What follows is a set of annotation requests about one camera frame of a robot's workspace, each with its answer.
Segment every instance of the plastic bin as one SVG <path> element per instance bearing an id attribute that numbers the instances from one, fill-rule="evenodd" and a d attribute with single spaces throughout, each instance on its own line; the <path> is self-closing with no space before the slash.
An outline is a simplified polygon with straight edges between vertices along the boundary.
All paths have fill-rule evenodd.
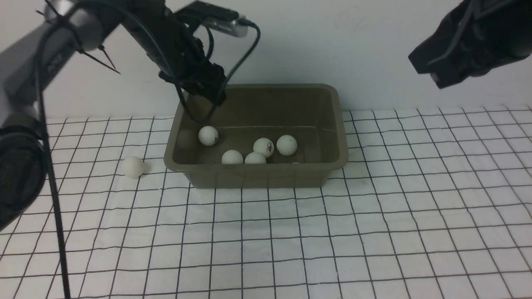
<path id="1" fill-rule="evenodd" d="M 198 118 L 211 108 L 199 96 L 189 95 L 187 104 Z M 208 125 L 220 135 L 211 147 L 199 142 L 200 126 L 179 106 L 164 154 L 166 167 L 184 173 L 195 188 L 321 187 L 332 171 L 347 163 L 338 93 L 328 85 L 232 85 Z M 297 140 L 294 155 L 275 151 L 268 164 L 221 164 L 228 150 L 246 157 L 257 139 L 266 137 L 275 144 L 282 135 Z"/>

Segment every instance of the grid paper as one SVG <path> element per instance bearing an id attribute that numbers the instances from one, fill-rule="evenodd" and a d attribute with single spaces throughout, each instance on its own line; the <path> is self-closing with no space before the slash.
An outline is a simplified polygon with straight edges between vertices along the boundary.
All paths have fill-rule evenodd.
<path id="1" fill-rule="evenodd" d="M 172 118 L 50 123 L 73 297 L 532 297 L 529 107 L 345 112 L 316 189 L 192 188 Z M 62 297 L 51 211 L 46 185 L 0 232 L 2 298 Z"/>

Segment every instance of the ping pong ball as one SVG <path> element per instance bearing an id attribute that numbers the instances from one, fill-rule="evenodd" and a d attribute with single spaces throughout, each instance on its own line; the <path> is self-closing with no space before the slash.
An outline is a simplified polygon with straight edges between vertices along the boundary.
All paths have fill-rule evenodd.
<path id="1" fill-rule="evenodd" d="M 122 161 L 122 173 L 131 179 L 136 179 L 144 172 L 144 162 L 141 158 L 131 156 Z"/>
<path id="2" fill-rule="evenodd" d="M 211 126 L 205 126 L 199 130 L 198 139 L 205 146 L 213 146 L 218 142 L 218 131 Z"/>
<path id="3" fill-rule="evenodd" d="M 243 162 L 242 154 L 234 149 L 226 151 L 222 156 L 222 164 L 242 164 Z"/>
<path id="4" fill-rule="evenodd" d="M 262 154 L 266 159 L 272 156 L 274 149 L 273 142 L 267 138 L 260 138 L 253 144 L 253 151 Z"/>
<path id="5" fill-rule="evenodd" d="M 283 156 L 291 156 L 297 150 L 297 141 L 290 135 L 281 136 L 277 140 L 277 150 Z"/>
<path id="6" fill-rule="evenodd" d="M 266 164 L 266 158 L 260 153 L 251 153 L 246 156 L 244 164 Z"/>

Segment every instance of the white wall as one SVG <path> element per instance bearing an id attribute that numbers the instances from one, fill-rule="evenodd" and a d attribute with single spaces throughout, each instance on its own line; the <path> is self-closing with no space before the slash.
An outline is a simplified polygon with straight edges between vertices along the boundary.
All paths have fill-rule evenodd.
<path id="1" fill-rule="evenodd" d="M 189 2 L 167 0 L 173 10 Z M 210 2 L 246 14 L 263 32 L 233 82 L 327 83 L 338 89 L 346 110 L 532 102 L 532 59 L 445 90 L 416 74 L 408 54 L 460 0 Z M 34 10 L 42 7 L 41 0 L 1 1 L 0 49 L 39 24 Z M 253 32 L 245 39 L 215 34 L 214 61 L 230 68 L 253 38 Z M 46 92 L 51 116 L 174 113 L 175 90 L 157 77 L 157 67 L 125 30 L 119 28 L 105 46 L 122 75 L 77 55 Z"/>

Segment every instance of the black wire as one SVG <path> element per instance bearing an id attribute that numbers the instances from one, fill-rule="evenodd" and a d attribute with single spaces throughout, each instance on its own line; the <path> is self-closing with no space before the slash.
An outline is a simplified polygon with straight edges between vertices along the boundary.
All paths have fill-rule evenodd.
<path id="1" fill-rule="evenodd" d="M 205 27 L 205 29 L 207 29 L 207 34 L 209 35 L 209 50 L 207 51 L 205 59 L 210 60 L 212 52 L 214 52 L 214 36 L 212 36 L 212 32 L 208 27 Z"/>
<path id="2" fill-rule="evenodd" d="M 51 9 L 54 12 L 56 12 L 55 8 L 51 5 L 51 3 L 48 0 L 45 0 L 45 1 L 51 7 Z M 59 191 L 57 190 L 57 182 L 55 179 L 55 172 L 54 172 L 53 161 L 52 161 L 52 151 L 51 151 L 49 137 L 48 137 L 48 127 L 46 123 L 46 112 L 45 112 L 45 107 L 44 107 L 44 95 L 43 95 L 44 89 L 42 88 L 41 76 L 42 76 L 42 71 L 43 71 L 42 64 L 43 64 L 44 48 L 50 36 L 53 33 L 55 33 L 58 29 L 62 27 L 66 27 L 68 30 L 71 30 L 74 33 L 74 36 L 78 42 L 78 46 L 81 48 L 81 44 L 79 43 L 79 37 L 76 35 L 75 28 L 73 28 L 73 26 L 68 21 L 70 20 L 74 12 L 76 12 L 78 9 L 82 8 L 83 5 L 88 4 L 88 3 L 100 3 L 103 5 L 107 5 L 121 12 L 122 14 L 126 15 L 127 17 L 130 17 L 132 20 L 134 20 L 137 23 L 137 25 L 139 25 L 139 27 L 141 27 L 146 32 L 150 40 L 153 42 L 157 51 L 159 51 L 159 53 L 161 54 L 163 63 L 167 66 L 170 72 L 170 74 L 168 75 L 170 75 L 173 80 L 174 86 L 179 96 L 179 101 L 183 105 L 189 117 L 192 120 L 194 120 L 194 118 L 192 117 L 192 115 L 190 114 L 188 110 L 188 106 L 186 104 L 185 97 L 183 95 L 181 87 L 179 86 L 177 76 L 175 76 L 176 74 L 174 72 L 174 68 L 169 63 L 166 53 L 160 47 L 159 43 L 157 42 L 157 39 L 155 38 L 153 33 L 150 31 L 150 29 L 136 15 L 124 9 L 123 7 L 116 5 L 112 2 L 108 2 L 106 0 L 80 0 L 76 2 L 75 5 L 72 8 L 70 8 L 65 15 L 63 16 L 59 14 L 56 15 L 55 23 L 53 23 L 50 26 L 50 28 L 48 28 L 44 32 L 42 38 L 39 41 L 39 44 L 37 46 L 37 49 L 34 55 L 33 69 L 35 73 L 34 75 L 35 75 L 36 101 L 38 102 L 38 107 L 39 107 L 40 131 L 41 131 L 42 139 L 43 139 L 44 160 L 45 160 L 45 166 L 47 167 L 47 170 L 48 170 L 48 179 L 50 183 L 50 192 L 52 196 L 52 206 L 54 209 L 54 218 L 55 218 L 56 232 L 57 232 L 57 243 L 58 243 L 58 249 L 59 249 L 59 260 L 60 260 L 60 265 L 61 265 L 61 276 L 62 276 L 62 281 L 63 281 L 63 292 L 64 292 L 65 299 L 71 299 L 70 284 L 69 284 L 69 279 L 68 279 L 67 254 L 66 254 L 66 246 L 65 246 L 65 239 L 64 239 L 64 232 L 63 232 L 64 231 L 63 221 L 61 219 L 61 206 L 59 203 Z M 215 104 L 218 104 L 218 101 L 221 95 L 223 94 L 223 91 L 225 90 L 225 87 L 227 86 L 227 83 L 229 82 L 233 74 L 241 66 L 241 64 L 249 57 L 249 55 L 253 52 L 253 50 L 256 48 L 257 44 L 259 43 L 261 33 L 260 33 L 260 29 L 258 28 L 258 26 L 248 21 L 246 21 L 246 23 L 243 23 L 242 25 L 255 28 L 255 30 L 257 31 L 257 37 L 253 45 L 249 48 L 249 50 L 245 53 L 245 55 L 236 63 L 236 65 L 232 68 L 232 70 L 227 75 L 225 81 L 223 82 L 218 92 L 216 99 L 214 100 Z M 214 48 L 214 38 L 212 37 L 212 33 L 210 32 L 210 30 L 207 30 L 207 32 L 209 33 L 209 41 L 210 41 L 207 57 L 210 57 L 212 55 L 212 51 Z M 209 112 L 205 120 L 208 120 L 212 116 L 215 109 L 216 109 L 216 105 L 213 105 L 213 108 L 211 109 L 211 111 Z"/>
<path id="3" fill-rule="evenodd" d="M 252 21 L 245 20 L 245 19 L 241 20 L 240 24 L 243 25 L 243 26 L 251 27 L 251 28 L 253 28 L 253 29 L 255 29 L 257 31 L 257 35 L 255 37 L 255 41 L 253 42 L 251 47 L 246 51 L 244 56 L 242 56 L 242 58 L 240 58 L 240 60 L 238 60 L 237 63 L 235 64 L 235 66 L 231 69 L 231 71 L 229 71 L 229 73 L 227 74 L 226 79 L 223 81 L 222 86 L 220 87 L 220 90 L 218 91 L 218 95 L 216 96 L 216 99 L 212 103 L 211 110 L 209 111 L 207 116 L 203 119 L 203 121 L 201 121 L 199 124 L 204 124 L 207 120 L 209 120 L 212 117 L 212 115 L 216 111 L 216 108 L 220 104 L 219 101 L 220 101 L 220 98 L 221 98 L 223 92 L 225 91 L 225 89 L 227 87 L 227 83 L 229 82 L 229 80 L 231 80 L 231 78 L 233 77 L 235 72 L 238 70 L 238 68 L 240 68 L 240 66 L 244 63 L 244 61 L 246 61 L 246 59 L 251 55 L 251 53 L 255 50 L 255 48 L 259 44 L 259 40 L 261 39 L 261 29 L 259 28 L 259 26 L 257 26 L 257 24 L 253 23 Z"/>

